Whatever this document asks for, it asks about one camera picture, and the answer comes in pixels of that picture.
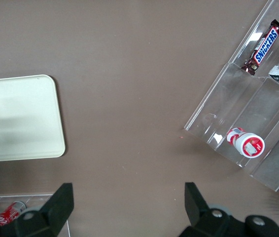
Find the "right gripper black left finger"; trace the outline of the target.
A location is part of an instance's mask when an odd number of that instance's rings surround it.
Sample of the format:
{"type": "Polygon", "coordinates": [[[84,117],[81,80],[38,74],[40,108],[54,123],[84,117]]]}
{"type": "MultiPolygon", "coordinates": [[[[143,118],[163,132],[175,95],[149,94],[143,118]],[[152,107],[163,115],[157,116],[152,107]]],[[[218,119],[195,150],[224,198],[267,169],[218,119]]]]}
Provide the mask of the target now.
{"type": "Polygon", "coordinates": [[[73,209],[72,183],[63,183],[40,210],[25,212],[0,226],[0,237],[56,237],[73,209]]]}

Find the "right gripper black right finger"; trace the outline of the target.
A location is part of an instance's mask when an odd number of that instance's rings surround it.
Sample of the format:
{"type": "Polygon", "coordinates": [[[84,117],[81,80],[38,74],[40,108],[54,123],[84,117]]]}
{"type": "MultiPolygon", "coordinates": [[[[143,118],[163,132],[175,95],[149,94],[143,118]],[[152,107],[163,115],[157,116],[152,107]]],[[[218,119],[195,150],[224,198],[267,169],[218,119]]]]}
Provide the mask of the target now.
{"type": "Polygon", "coordinates": [[[219,208],[210,208],[194,182],[186,182],[185,210],[190,221],[181,237],[279,237],[279,226],[272,219],[249,215],[239,221],[219,208]]]}

